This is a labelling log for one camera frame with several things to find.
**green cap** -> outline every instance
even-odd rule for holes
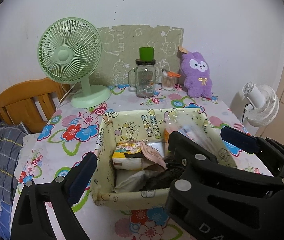
[[[154,48],[153,47],[141,47],[140,48],[140,61],[153,61],[154,60]]]

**plaid blanket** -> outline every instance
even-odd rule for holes
[[[13,174],[25,135],[18,126],[0,121],[0,200],[9,205],[13,203],[18,183]]]

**yellow bow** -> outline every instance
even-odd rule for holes
[[[199,78],[199,81],[202,81],[202,84],[201,84],[201,86],[206,86],[206,82],[207,82],[207,78]]]

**fan stand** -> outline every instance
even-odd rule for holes
[[[88,77],[81,79],[82,89],[72,96],[71,104],[75,108],[90,108],[106,101],[111,91],[102,85],[90,86]]]

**floral tablecloth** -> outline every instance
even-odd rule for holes
[[[89,109],[74,108],[66,99],[44,127],[37,139],[29,160],[25,164],[19,179],[13,202],[13,214],[24,184],[32,180],[36,184],[51,182],[57,176],[65,176],[78,165],[85,153],[94,151],[95,144],[102,140],[99,125],[104,113],[117,115],[118,111],[152,108],[197,108],[205,112],[216,129],[226,125],[243,132],[247,130],[231,110],[216,95],[211,98],[190,98],[180,85],[174,90],[162,90],[158,85],[152,98],[138,98],[128,85],[109,86],[111,97],[99,106]],[[125,123],[116,131],[123,140],[134,140],[136,129],[133,123]],[[226,149],[234,156],[238,168],[266,174],[266,168],[256,159],[242,150],[225,143]],[[135,211],[115,211],[107,207],[96,206],[89,197],[90,184],[73,211],[90,239],[130,239],[130,240],[169,240],[194,239],[182,230],[163,211],[163,208]],[[51,224],[57,239],[65,239],[52,205],[46,204]]]

